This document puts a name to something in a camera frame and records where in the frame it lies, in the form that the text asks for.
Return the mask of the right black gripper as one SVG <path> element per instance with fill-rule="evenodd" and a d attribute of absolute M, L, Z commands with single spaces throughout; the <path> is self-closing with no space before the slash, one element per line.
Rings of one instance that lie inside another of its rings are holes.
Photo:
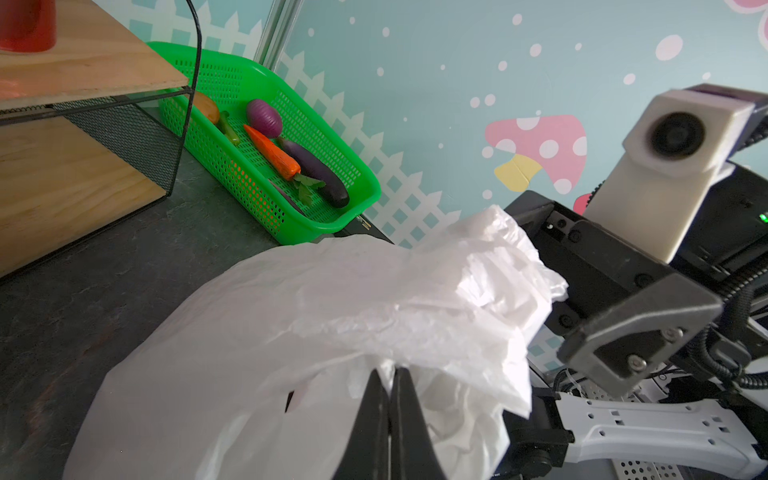
<path fill-rule="evenodd" d="M 557 351 L 563 365 L 611 395 L 627 394 L 681 349 L 688 351 L 685 367 L 702 379 L 742 389 L 765 381 L 713 359 L 707 342 L 725 305 L 766 273 L 766 255 L 709 286 L 536 192 L 505 211 L 568 283 L 546 321 L 564 339 Z"/>

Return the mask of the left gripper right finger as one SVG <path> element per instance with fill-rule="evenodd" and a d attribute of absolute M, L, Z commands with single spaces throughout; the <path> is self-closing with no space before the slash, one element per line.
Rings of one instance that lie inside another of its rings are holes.
<path fill-rule="evenodd" d="M 404 367 L 395 370 L 389 423 L 391 479 L 447 479 L 435 454 L 411 373 Z"/>

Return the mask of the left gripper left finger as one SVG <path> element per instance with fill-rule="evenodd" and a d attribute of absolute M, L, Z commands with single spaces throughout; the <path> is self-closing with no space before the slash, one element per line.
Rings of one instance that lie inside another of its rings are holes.
<path fill-rule="evenodd" d="M 372 370 L 333 480 L 387 480 L 390 474 L 389 396 Z"/>

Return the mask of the white plastic grocery bag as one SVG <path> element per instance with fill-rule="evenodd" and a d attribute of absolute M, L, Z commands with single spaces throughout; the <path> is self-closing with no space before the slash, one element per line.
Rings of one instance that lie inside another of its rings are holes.
<path fill-rule="evenodd" d="M 487 479 L 528 417 L 528 347 L 567 282 L 500 207 L 406 249 L 274 248 L 189 296 L 105 376 L 67 479 L 327 479 L 372 371 L 407 368 L 450 479 Z"/>

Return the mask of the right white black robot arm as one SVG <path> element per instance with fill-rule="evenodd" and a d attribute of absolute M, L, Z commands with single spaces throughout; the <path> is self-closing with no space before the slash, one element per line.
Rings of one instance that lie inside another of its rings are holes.
<path fill-rule="evenodd" d="M 529 419 L 506 414 L 496 477 L 610 460 L 767 475 L 767 181 L 734 162 L 767 137 L 763 93 L 656 96 L 583 213 L 535 192 L 507 212 L 568 282 L 547 327 L 561 370 Z"/>

